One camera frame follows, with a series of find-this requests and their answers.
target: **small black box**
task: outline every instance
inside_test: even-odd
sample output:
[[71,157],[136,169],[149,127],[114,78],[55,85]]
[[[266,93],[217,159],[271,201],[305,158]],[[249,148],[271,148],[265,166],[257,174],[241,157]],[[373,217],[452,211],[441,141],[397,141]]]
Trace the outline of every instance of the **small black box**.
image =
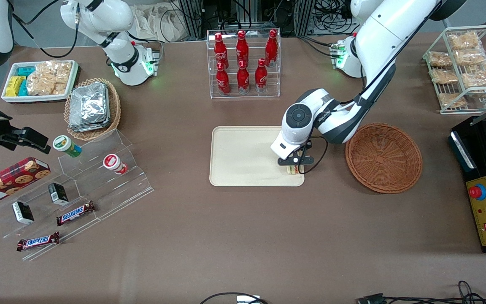
[[12,203],[12,210],[14,210],[16,220],[20,223],[29,225],[35,221],[33,219],[33,213],[31,212],[31,208],[29,208],[27,204],[24,204],[22,202]]
[[62,185],[51,183],[48,185],[48,192],[50,192],[54,204],[66,205],[69,203],[65,188]]

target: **wicker basket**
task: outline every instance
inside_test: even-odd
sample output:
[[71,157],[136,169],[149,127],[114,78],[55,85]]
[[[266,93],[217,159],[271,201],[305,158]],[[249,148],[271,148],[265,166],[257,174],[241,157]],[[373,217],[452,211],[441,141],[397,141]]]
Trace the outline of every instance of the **wicker basket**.
[[346,161],[355,178],[380,193],[400,193],[421,175],[423,160],[416,143],[397,127],[371,123],[346,144]]
[[[112,131],[113,129],[116,129],[117,125],[119,125],[119,120],[121,119],[121,103],[119,102],[119,95],[117,95],[116,89],[113,87],[113,84],[111,84],[108,80],[99,79],[99,78],[88,79],[86,81],[79,83],[76,87],[84,87],[86,85],[92,84],[95,81],[102,82],[106,84],[106,86],[108,87],[108,99],[110,102],[110,117],[112,119],[112,123],[106,128],[85,131],[85,132],[74,132],[71,128],[67,128],[69,134],[72,137],[79,140],[84,140],[84,141],[94,140],[95,138],[102,136]],[[63,114],[67,124],[69,124],[70,102],[71,102],[71,96],[69,95],[67,97],[67,101],[65,102],[65,112]]]

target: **red button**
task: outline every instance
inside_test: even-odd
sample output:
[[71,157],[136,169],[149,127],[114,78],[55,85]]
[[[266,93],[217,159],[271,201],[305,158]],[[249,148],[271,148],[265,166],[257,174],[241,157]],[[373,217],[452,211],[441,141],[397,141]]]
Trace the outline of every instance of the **red button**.
[[468,189],[468,194],[471,198],[480,198],[483,195],[483,192],[480,187],[474,185]]

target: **blue package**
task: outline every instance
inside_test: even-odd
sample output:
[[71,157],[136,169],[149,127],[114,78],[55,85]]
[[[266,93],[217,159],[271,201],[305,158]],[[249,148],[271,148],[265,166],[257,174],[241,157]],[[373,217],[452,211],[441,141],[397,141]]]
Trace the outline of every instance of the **blue package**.
[[21,67],[16,71],[16,75],[28,77],[29,74],[35,71],[35,67]]
[[28,96],[27,94],[27,79],[22,81],[20,85],[20,90],[18,91],[18,96]]

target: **yellow control panel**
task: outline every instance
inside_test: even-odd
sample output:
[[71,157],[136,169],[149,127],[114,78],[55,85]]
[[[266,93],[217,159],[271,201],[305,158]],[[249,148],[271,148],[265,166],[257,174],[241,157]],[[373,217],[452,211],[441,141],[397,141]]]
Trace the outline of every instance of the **yellow control panel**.
[[486,246],[486,177],[466,183],[481,245]]

